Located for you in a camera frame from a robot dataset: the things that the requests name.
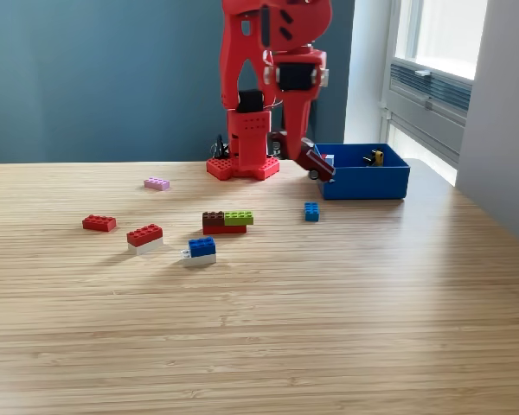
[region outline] white lego brick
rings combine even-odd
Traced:
[[[163,238],[155,239],[152,242],[148,242],[147,244],[141,246],[133,246],[131,244],[127,245],[129,246],[130,253],[134,253],[135,255],[142,255],[144,253],[153,251],[154,249],[158,249],[160,246],[163,246]]]
[[[181,251],[181,260],[184,266],[200,266],[207,264],[215,264],[217,262],[216,254],[204,255],[202,257],[190,257],[190,251],[183,249]]]

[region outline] window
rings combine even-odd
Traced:
[[[475,79],[488,0],[402,0],[395,57]]]
[[[457,167],[487,1],[392,0],[381,141],[397,127]]]

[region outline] blue wall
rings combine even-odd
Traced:
[[[353,3],[333,0],[316,42],[319,142],[343,140]],[[0,0],[0,163],[207,158],[226,132],[222,27],[216,0]]]

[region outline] wire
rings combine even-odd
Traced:
[[[283,103],[283,101],[281,100],[281,101],[279,101],[279,102],[276,102],[276,103],[273,104],[273,105],[268,105],[268,106],[266,106],[266,109],[270,109],[270,110],[271,110],[272,108],[274,108],[274,107],[276,107],[276,106],[279,106],[279,105],[281,105],[282,103]]]

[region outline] blue lego brick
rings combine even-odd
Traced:
[[[215,251],[215,241],[212,237],[203,239],[191,239],[189,241],[190,257],[203,257],[204,255],[213,255]]]
[[[334,182],[318,180],[324,199],[406,197],[409,166],[388,144],[318,144],[316,149],[319,153],[335,155]],[[384,166],[367,167],[363,157],[376,149],[384,153]]]
[[[305,220],[308,222],[319,222],[319,205],[314,201],[307,201],[304,205]]]

